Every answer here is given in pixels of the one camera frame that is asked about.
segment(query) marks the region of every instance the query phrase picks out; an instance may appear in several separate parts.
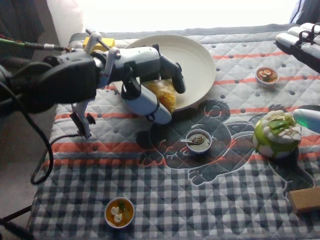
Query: yellow box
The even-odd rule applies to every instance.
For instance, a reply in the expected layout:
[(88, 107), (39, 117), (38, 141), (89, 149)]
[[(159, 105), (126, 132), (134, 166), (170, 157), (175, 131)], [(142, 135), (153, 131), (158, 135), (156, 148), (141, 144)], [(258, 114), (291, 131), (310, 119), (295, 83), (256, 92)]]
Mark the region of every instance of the yellow box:
[[(86, 47), (88, 41), (89, 41), (89, 37), (87, 36), (87, 37), (85, 38), (85, 40), (84, 40), (83, 48)], [(110, 48), (116, 46), (116, 41), (115, 41), (114, 38), (102, 38), (102, 41), (103, 41), (104, 44), (106, 44), (106, 45), (109, 46)], [(104, 52), (107, 51), (107, 49), (105, 49), (100, 43), (96, 44), (96, 45), (93, 47), (92, 51), (94, 51), (94, 50), (101, 50), (101, 51), (104, 51)]]

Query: spoon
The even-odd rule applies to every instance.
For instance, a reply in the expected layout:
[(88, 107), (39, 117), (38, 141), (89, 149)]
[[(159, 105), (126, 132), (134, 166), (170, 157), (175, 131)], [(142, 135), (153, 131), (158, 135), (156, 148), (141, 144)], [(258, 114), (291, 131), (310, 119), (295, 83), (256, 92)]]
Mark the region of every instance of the spoon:
[(180, 142), (200, 145), (204, 142), (204, 140), (205, 139), (203, 136), (194, 136), (193, 138), (189, 138), (189, 139), (181, 139)]

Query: plastic bag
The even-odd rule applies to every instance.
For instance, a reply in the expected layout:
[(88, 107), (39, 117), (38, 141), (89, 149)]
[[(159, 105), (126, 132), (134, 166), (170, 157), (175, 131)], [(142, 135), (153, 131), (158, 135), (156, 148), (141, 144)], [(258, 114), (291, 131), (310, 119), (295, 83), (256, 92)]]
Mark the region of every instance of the plastic bag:
[(146, 81), (143, 85), (153, 92), (159, 102), (173, 114), (176, 109), (176, 90), (171, 79)]

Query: checkered fabric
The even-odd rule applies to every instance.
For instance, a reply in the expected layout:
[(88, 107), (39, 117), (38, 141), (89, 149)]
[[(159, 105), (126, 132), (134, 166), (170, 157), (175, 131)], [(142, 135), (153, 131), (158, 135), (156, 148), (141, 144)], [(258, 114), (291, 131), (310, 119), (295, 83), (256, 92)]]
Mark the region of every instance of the checkered fabric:
[[(303, 128), (287, 167), (261, 157), (251, 142), (255, 123), (268, 111), (320, 103), (319, 74), (274, 44), (290, 27), (174, 32), (201, 43), (217, 75), (203, 101), (175, 113), (169, 126), (132, 115), (114, 87), (98, 90), (87, 109), (96, 118), (92, 137), (53, 145), (54, 171), (38, 187), (28, 229), (42, 240), (320, 239), (319, 212), (296, 216), (288, 201), (289, 191), (320, 184), (320, 136)], [(146, 34), (110, 37), (125, 47)], [(275, 88), (256, 83), (254, 72), (262, 66), (278, 72)], [(70, 112), (69, 105), (58, 106), (52, 139), (76, 131)], [(179, 145), (195, 128), (215, 137), (205, 156)], [(115, 197), (135, 207), (123, 230), (104, 218)]]

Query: white plate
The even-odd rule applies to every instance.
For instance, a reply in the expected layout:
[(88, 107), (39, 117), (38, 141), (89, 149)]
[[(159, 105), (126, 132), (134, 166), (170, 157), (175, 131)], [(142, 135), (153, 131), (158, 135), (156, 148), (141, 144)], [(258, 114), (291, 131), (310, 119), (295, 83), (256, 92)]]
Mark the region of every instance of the white plate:
[[(216, 64), (199, 43), (183, 36), (156, 35), (135, 41), (127, 48), (152, 47), (159, 44), (160, 53), (182, 67), (185, 93), (176, 94), (176, 111), (185, 109), (207, 94), (216, 78)], [(114, 83), (121, 92), (122, 82)]]

